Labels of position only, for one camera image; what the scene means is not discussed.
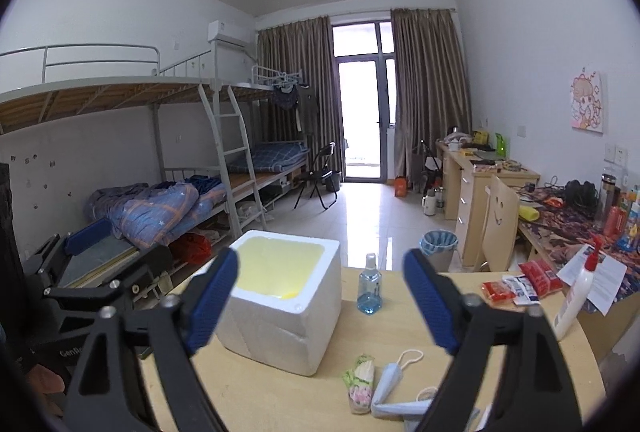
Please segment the person's hand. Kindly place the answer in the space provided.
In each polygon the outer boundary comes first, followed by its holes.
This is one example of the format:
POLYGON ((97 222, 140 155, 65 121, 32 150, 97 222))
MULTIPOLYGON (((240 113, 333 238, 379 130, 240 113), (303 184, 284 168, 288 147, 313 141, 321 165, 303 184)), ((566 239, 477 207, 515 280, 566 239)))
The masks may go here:
POLYGON ((51 398, 52 394, 63 394, 65 390, 64 380, 58 374, 47 367, 35 365, 26 374, 25 379, 44 409, 55 416, 63 415, 60 406, 51 398))

